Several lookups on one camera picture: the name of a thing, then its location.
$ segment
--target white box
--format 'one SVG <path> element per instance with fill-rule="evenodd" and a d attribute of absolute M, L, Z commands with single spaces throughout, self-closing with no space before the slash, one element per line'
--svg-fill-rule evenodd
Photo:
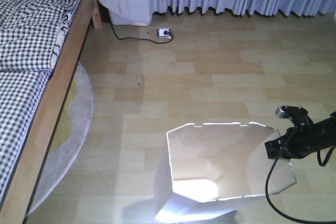
<path fill-rule="evenodd" d="M 153 187 L 156 220 L 213 219 L 263 198 L 273 163 L 264 142 L 279 136 L 276 129 L 254 122 L 188 123 L 167 132 Z M 269 192 L 295 183 L 289 160 L 280 159 Z"/>

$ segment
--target bed leg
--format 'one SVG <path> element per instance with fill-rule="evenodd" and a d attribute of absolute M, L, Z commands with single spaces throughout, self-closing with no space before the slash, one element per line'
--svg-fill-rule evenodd
<path fill-rule="evenodd" d="M 92 21 L 93 21 L 93 26 L 95 29 L 102 29 L 102 19 L 101 19 L 101 14 L 99 11 L 99 2 L 98 0 L 93 0 L 94 1 L 94 9 L 93 9 L 93 14 L 92 14 Z"/>

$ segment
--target mattress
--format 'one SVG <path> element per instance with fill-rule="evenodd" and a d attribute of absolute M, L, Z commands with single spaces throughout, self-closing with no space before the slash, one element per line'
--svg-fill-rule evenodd
<path fill-rule="evenodd" d="M 0 72 L 0 199 L 48 79 L 46 72 Z"/>
<path fill-rule="evenodd" d="M 0 202 L 80 0 L 0 0 Z"/>

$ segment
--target black camera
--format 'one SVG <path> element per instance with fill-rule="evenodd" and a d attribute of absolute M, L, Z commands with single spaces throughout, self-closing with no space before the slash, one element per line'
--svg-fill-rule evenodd
<path fill-rule="evenodd" d="M 276 115 L 290 119 L 294 127 L 288 128 L 285 135 L 265 143 L 268 158 L 304 158 L 313 152 L 320 155 L 320 150 L 328 147 L 332 147 L 328 153 L 331 155 L 336 146 L 336 112 L 315 124 L 302 107 L 280 106 Z"/>

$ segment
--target wooden bed frame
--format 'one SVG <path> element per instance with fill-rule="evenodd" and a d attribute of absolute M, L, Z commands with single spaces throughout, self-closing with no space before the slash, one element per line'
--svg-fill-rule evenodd
<path fill-rule="evenodd" d="M 90 23 L 102 28 L 97 0 L 81 0 L 69 35 L 49 80 L 0 211 L 0 224 L 21 224 L 66 98 Z"/>

